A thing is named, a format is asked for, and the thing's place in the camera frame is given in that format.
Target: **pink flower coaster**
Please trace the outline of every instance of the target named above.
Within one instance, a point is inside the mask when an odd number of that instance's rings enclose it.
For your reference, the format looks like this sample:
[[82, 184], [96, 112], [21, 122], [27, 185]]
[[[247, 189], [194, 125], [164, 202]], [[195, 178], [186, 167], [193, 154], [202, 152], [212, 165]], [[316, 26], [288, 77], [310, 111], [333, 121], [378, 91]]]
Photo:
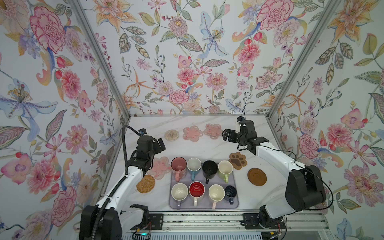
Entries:
[[183, 132], [183, 138], [192, 142], [197, 142], [199, 137], [203, 136], [203, 131], [199, 130], [197, 126], [186, 127], [183, 129]]
[[204, 134], [212, 139], [218, 139], [221, 136], [222, 131], [223, 130], [219, 124], [212, 125], [209, 123], [205, 126]]
[[172, 171], [168, 162], [169, 159], [167, 157], [161, 157], [159, 159], [155, 157], [153, 159], [153, 167], [147, 172], [147, 174], [152, 175], [157, 180], [162, 179], [166, 173]]

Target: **marble surface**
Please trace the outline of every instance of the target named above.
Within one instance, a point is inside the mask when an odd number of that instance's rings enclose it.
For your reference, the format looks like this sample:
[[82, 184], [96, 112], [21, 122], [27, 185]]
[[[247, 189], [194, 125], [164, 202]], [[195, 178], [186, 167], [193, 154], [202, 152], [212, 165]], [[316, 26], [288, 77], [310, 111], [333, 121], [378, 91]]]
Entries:
[[[255, 123], [257, 136], [267, 138], [277, 147], [277, 143], [273, 138], [265, 116], [247, 116], [247, 119], [252, 120]], [[218, 139], [211, 139], [207, 135], [203, 135], [198, 142], [184, 140], [182, 138], [183, 129], [185, 127], [196, 125], [200, 130], [204, 131], [205, 125], [208, 123], [220, 124], [223, 130], [225, 128], [235, 129], [236, 121], [237, 116], [148, 116], [132, 117], [129, 125], [136, 130], [146, 128], [148, 134], [152, 137], [162, 138], [166, 150], [157, 154], [156, 157], [160, 158], [166, 156], [169, 158], [169, 163], [175, 157], [183, 157], [186, 160], [196, 157], [202, 162], [206, 160], [220, 162], [221, 160], [228, 160], [230, 153], [237, 152], [236, 143], [223, 141], [221, 137]], [[170, 142], [165, 140], [164, 133], [170, 129], [179, 131], [180, 137], [176, 141]], [[137, 140], [138, 136], [128, 129], [126, 133], [128, 157], [136, 149]], [[258, 156], [254, 156], [249, 151], [242, 151], [241, 153], [246, 155], [248, 164], [240, 170], [233, 170], [240, 202], [239, 207], [236, 210], [258, 209], [274, 196], [285, 191], [286, 180], [265, 160]], [[249, 169], [253, 167], [260, 168], [266, 173], [267, 182], [265, 185], [258, 187], [249, 182], [247, 173]], [[121, 147], [107, 187], [107, 192], [120, 179], [123, 172], [124, 156]], [[135, 191], [126, 199], [125, 206], [128, 208], [132, 204], [141, 204], [148, 206], [150, 211], [173, 211], [173, 209], [169, 207], [170, 180], [171, 173], [167, 173], [163, 179], [156, 180], [154, 189], [146, 194], [142, 194], [134, 188]]]

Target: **coaster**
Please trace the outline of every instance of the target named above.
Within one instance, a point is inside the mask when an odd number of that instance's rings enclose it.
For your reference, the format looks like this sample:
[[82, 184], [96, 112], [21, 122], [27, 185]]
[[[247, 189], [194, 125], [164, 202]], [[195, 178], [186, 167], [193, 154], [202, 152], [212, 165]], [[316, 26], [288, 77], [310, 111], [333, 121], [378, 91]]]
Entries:
[[204, 134], [208, 135], [212, 139], [218, 139], [221, 136], [222, 131], [221, 125], [213, 125], [209, 123], [205, 126]]
[[240, 152], [231, 153], [229, 155], [229, 162], [232, 163], [233, 167], [237, 170], [240, 170], [242, 167], [247, 165], [245, 155], [241, 154]]
[[248, 171], [248, 180], [256, 186], [262, 186], [266, 183], [266, 175], [263, 170], [258, 168], [251, 168]]
[[197, 142], [199, 137], [203, 136], [203, 131], [199, 130], [198, 126], [186, 127], [183, 132], [183, 138], [192, 142]]
[[165, 133], [165, 138], [168, 140], [168, 141], [175, 141], [176, 139], [178, 139], [179, 138], [179, 132], [178, 131], [176, 131], [176, 130], [168, 130], [168, 131], [166, 131], [166, 133]]
[[169, 159], [167, 157], [155, 157], [153, 159], [153, 167], [151, 170], [148, 170], [147, 174], [152, 175], [157, 180], [162, 179], [166, 173], [172, 171], [168, 162]]
[[141, 193], [150, 192], [155, 187], [155, 179], [151, 175], [145, 175], [143, 179], [136, 185]]

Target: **floral wallpaper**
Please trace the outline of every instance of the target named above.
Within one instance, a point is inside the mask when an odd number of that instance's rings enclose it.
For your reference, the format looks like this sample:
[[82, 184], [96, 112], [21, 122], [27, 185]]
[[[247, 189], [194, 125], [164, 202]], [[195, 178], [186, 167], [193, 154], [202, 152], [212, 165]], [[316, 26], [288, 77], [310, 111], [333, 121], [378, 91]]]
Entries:
[[83, 33], [66, 0], [0, 0], [0, 239], [75, 239], [118, 150], [125, 119]]
[[142, 114], [265, 114], [326, 0], [81, 2], [126, 106]]
[[340, 240], [384, 238], [383, 9], [341, 1], [272, 117], [284, 148], [322, 171], [334, 202], [321, 212]]

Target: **brown round coaster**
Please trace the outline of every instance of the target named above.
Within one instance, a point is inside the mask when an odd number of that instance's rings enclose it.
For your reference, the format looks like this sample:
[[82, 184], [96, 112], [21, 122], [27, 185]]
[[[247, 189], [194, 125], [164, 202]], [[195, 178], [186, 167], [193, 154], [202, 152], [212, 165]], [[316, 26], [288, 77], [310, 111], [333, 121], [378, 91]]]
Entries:
[[176, 130], [173, 130], [173, 129], [168, 130], [168, 131], [166, 131], [164, 136], [165, 136], [166, 140], [168, 140], [168, 141], [175, 141], [176, 139], [179, 138], [179, 132]]
[[143, 179], [136, 185], [141, 193], [150, 192], [155, 187], [155, 179], [151, 175], [145, 175]]
[[256, 186], [262, 186], [266, 183], [266, 175], [263, 170], [258, 168], [251, 168], [248, 171], [248, 180]]

